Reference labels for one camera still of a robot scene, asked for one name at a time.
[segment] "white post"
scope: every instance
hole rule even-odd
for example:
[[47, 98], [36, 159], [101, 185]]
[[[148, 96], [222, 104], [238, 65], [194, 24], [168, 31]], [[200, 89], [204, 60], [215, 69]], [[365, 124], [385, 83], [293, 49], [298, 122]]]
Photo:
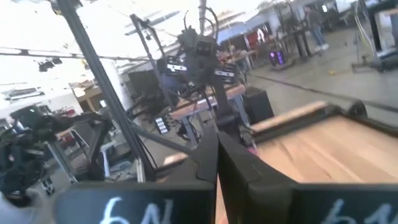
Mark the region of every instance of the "white post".
[[[116, 63], [113, 60], [109, 59], [101, 59], [101, 63], [105, 69], [106, 74], [108, 75], [109, 80], [111, 81], [112, 87], [114, 88], [123, 109], [126, 111], [131, 108], [134, 104], [129, 90], [127, 86], [124, 84], [122, 78], [119, 76], [118, 68], [116, 67]], [[134, 122], [137, 125], [141, 125], [141, 122], [138, 119], [135, 119]]]

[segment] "standing person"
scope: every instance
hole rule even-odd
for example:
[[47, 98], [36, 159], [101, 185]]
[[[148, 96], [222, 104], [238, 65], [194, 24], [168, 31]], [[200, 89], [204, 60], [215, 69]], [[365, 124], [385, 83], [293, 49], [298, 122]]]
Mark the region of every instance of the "standing person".
[[321, 33], [321, 14], [317, 11], [313, 11], [310, 7], [305, 6], [305, 19], [308, 22], [308, 26], [310, 27], [310, 31], [312, 37], [317, 43], [317, 47], [315, 47], [315, 51], [326, 50], [329, 48], [329, 45], [326, 43], [325, 38]]

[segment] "speaker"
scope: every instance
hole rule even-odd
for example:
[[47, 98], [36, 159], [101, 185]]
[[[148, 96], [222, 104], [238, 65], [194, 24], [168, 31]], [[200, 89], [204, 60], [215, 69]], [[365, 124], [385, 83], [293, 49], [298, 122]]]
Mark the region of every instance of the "speaker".
[[274, 116], [268, 95], [265, 90], [248, 87], [243, 96], [244, 109], [249, 116], [250, 124], [256, 124]]

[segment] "concrete floor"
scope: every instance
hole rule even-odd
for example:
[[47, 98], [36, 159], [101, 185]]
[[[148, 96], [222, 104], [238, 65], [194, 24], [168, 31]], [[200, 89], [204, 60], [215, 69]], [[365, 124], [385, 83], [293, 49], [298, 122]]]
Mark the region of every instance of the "concrete floor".
[[[396, 88], [398, 86], [398, 71], [383, 74], [372, 70], [352, 73], [350, 65], [351, 62], [356, 61], [356, 46], [353, 44], [354, 31], [343, 30], [327, 34], [326, 40], [330, 48], [324, 52], [322, 57], [314, 56], [307, 63], [296, 65], [281, 72], [272, 72], [269, 67], [262, 67], [251, 71], [251, 73], [316, 90], [398, 107], [398, 97], [396, 95], [398, 94]], [[365, 47], [361, 46], [361, 51], [364, 52]], [[329, 76], [329, 71], [335, 72], [336, 75]], [[317, 100], [329, 101], [345, 108], [351, 104], [350, 101], [283, 86], [256, 77], [249, 77], [248, 82], [252, 86], [267, 90], [275, 114], [280, 114]], [[397, 114], [372, 107], [367, 107], [367, 109], [371, 118], [398, 125]], [[181, 139], [176, 137], [174, 131], [168, 133], [167, 137], [184, 144]], [[166, 156], [176, 153], [172, 149], [165, 148], [151, 141], [146, 141], [146, 145], [157, 164], [162, 164]], [[52, 178], [58, 192], [69, 185], [66, 176], [61, 172], [57, 172]], [[38, 223], [52, 222], [50, 205], [54, 198], [52, 197], [48, 200], [49, 207], [43, 210]]]

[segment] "ceiling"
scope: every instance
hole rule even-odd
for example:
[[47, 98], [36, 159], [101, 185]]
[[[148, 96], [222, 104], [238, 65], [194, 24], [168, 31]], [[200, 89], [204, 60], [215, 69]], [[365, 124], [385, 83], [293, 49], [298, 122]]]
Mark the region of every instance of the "ceiling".
[[[77, 12], [98, 55], [131, 58], [146, 55], [138, 35], [134, 33], [135, 28], [129, 18], [129, 15], [133, 13], [151, 21], [162, 20], [162, 18], [174, 13], [173, 16], [154, 25], [163, 46], [175, 43], [175, 36], [181, 33], [183, 29], [182, 19], [187, 9], [191, 9], [187, 14], [187, 24], [191, 24], [197, 30], [200, 26], [197, 0], [81, 0], [81, 2], [83, 7], [79, 8]], [[226, 8], [221, 1], [208, 0], [206, 2], [206, 0], [200, 0], [200, 4], [207, 4], [217, 14], [228, 12], [229, 15], [253, 10], [260, 2], [260, 0], [246, 0], [245, 4], [242, 5], [241, 0], [230, 0], [229, 6]], [[210, 13], [207, 12], [206, 16], [213, 20]], [[66, 21], [62, 16], [53, 13], [48, 1], [1, 1], [0, 20], [9, 21], [9, 23], [0, 23], [0, 29], [5, 30], [0, 35], [0, 47], [80, 52]], [[153, 56], [159, 57], [160, 52], [156, 43], [154, 41], [147, 41], [147, 43]], [[84, 72], [84, 70], [78, 68], [81, 65], [77, 60], [67, 60], [70, 61], [67, 63], [68, 66], [62, 68], [67, 71], [61, 72], [60, 69], [54, 69], [53, 74], [49, 75], [35, 71], [37, 70], [37, 62], [34, 60], [40, 60], [40, 58], [7, 57], [7, 60], [3, 60], [5, 56], [0, 57], [2, 58], [0, 64], [7, 64], [8, 72], [15, 74], [3, 80], [3, 83], [15, 82], [21, 79], [20, 77], [26, 77], [27, 74], [32, 77], [33, 73], [35, 73], [35, 76], [41, 75], [43, 78], [48, 76], [49, 79], [52, 79], [65, 76], [66, 73], [79, 76], [81, 72]], [[126, 63], [129, 66], [133, 65], [128, 61], [119, 62], [119, 65], [122, 66]]]

